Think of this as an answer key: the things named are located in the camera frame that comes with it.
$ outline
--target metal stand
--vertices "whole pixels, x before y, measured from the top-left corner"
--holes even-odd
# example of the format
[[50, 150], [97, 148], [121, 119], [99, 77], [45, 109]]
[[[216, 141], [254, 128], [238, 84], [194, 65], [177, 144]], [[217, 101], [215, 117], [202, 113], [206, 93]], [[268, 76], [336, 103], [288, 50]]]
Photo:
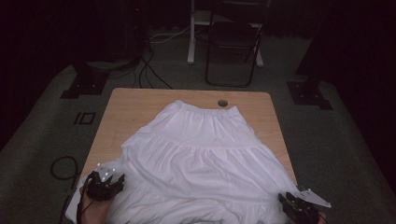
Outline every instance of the metal stand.
[[108, 77], [107, 73], [95, 72], [84, 62], [74, 62], [73, 66], [77, 71], [77, 76], [69, 90], [64, 91], [61, 99], [77, 99], [81, 94], [102, 94]]
[[318, 105], [322, 110], [332, 110], [329, 101], [318, 89], [320, 79], [309, 77], [305, 82], [287, 82], [291, 97], [296, 105]]
[[[195, 0], [191, 0], [191, 14], [190, 14], [190, 44], [189, 54], [187, 56], [187, 64], [194, 64], [195, 60], [195, 25], [209, 25], [210, 11], [195, 10]], [[257, 54], [257, 67], [264, 67], [262, 62], [262, 54]]]

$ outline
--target floor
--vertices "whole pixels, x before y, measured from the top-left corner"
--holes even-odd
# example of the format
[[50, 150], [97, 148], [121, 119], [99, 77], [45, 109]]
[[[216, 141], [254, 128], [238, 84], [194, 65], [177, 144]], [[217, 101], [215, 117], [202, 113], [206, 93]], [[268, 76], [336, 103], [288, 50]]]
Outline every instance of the floor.
[[[162, 42], [166, 37], [151, 41]], [[173, 89], [269, 92], [297, 181], [332, 204], [330, 209], [318, 207], [327, 213], [328, 222], [396, 223], [395, 195], [337, 89], [326, 82], [319, 85], [332, 110], [296, 105], [291, 99], [287, 82], [306, 80], [295, 73], [309, 40], [266, 36], [261, 47], [264, 66], [256, 69], [251, 85], [244, 89], [207, 85], [205, 41], [196, 42], [193, 65], [187, 64], [188, 45], [187, 35], [152, 43], [150, 67]], [[149, 57], [147, 52], [144, 58], [148, 61]], [[117, 66], [92, 65], [102, 69]], [[143, 67], [140, 63], [134, 70], [112, 72], [101, 95], [80, 95], [78, 99], [61, 99], [76, 75], [73, 67], [66, 67], [52, 80], [0, 153], [0, 223], [70, 223], [62, 213], [74, 192], [73, 178], [62, 181], [59, 177], [73, 176], [82, 169], [112, 90], [151, 88], [150, 85], [168, 89], [151, 70]], [[227, 64], [220, 69], [233, 71]], [[92, 124], [75, 123], [78, 113], [95, 113]], [[78, 171], [71, 160], [61, 160], [51, 174], [51, 165], [64, 156], [76, 160]]]

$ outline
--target white fabric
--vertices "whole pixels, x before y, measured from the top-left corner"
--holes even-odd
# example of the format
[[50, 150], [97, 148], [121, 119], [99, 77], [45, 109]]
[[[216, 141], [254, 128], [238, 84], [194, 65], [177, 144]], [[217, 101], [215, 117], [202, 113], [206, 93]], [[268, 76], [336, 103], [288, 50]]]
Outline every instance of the white fabric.
[[278, 193], [297, 188], [237, 107], [175, 101], [109, 163], [125, 173], [109, 223], [283, 224]]

